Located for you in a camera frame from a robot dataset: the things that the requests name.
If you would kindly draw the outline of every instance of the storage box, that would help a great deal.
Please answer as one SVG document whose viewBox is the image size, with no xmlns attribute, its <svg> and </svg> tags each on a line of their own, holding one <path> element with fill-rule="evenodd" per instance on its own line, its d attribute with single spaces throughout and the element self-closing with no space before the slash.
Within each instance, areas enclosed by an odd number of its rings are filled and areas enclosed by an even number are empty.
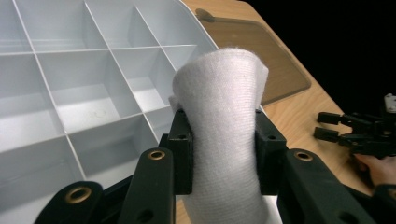
<svg viewBox="0 0 396 224">
<path fill-rule="evenodd" d="M 132 175 L 169 132 L 176 70 L 217 48 L 178 0 L 0 0 L 0 223 Z"/>
</svg>

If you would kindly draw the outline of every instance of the table surface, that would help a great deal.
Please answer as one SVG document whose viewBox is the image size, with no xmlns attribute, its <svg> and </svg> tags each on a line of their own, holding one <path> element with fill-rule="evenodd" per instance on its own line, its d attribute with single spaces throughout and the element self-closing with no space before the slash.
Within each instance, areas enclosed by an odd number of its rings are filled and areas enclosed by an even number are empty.
<svg viewBox="0 0 396 224">
<path fill-rule="evenodd" d="M 365 184 L 359 171 L 356 170 L 348 156 L 347 148 L 335 143 L 318 140 L 313 136 L 315 127 L 329 128 L 340 133 L 349 133 L 350 129 L 346 126 L 317 123 L 319 112 L 331 112 L 342 115 L 343 111 L 296 59 L 260 14 L 251 5 L 243 1 L 182 0 L 182 2 L 194 14 L 196 14 L 196 9 L 200 8 L 210 12 L 213 17 L 257 21 L 269 31 L 278 46 L 289 54 L 290 59 L 309 78 L 311 86 L 306 90 L 264 105 L 263 109 L 268 118 L 285 136 L 288 148 L 302 148 L 316 153 L 342 184 L 371 195 L 371 187 Z M 177 201 L 176 215 L 177 224 L 191 223 L 181 200 Z"/>
</svg>

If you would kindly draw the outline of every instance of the skin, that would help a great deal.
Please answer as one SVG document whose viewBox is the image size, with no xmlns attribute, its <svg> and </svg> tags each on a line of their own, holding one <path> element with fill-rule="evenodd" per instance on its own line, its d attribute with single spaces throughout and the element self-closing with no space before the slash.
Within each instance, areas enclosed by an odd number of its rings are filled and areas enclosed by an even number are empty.
<svg viewBox="0 0 396 224">
<path fill-rule="evenodd" d="M 396 185 L 396 157 L 378 159 L 374 156 L 355 154 L 362 171 L 369 171 L 375 186 Z"/>
</svg>

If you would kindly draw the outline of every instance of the ribbed fabric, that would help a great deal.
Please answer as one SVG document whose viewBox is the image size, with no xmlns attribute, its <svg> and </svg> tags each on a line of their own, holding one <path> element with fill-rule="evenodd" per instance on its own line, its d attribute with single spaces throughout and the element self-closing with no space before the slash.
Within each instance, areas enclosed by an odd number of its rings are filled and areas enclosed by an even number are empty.
<svg viewBox="0 0 396 224">
<path fill-rule="evenodd" d="M 255 109 L 268 69 L 252 52 L 219 49 L 184 65 L 173 82 L 194 135 L 192 194 L 183 197 L 194 224 L 281 223 L 260 194 L 254 152 Z"/>
</svg>

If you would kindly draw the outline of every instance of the white sock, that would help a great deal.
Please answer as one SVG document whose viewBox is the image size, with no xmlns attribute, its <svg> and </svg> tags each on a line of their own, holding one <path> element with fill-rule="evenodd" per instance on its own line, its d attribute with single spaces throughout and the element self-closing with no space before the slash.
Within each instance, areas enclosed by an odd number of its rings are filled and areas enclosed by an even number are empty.
<svg viewBox="0 0 396 224">
<path fill-rule="evenodd" d="M 261 196 L 254 150 L 255 109 L 268 69 L 252 52 L 219 49 L 180 68 L 173 109 L 184 109 L 194 138 L 192 223 L 281 223 Z"/>
</svg>

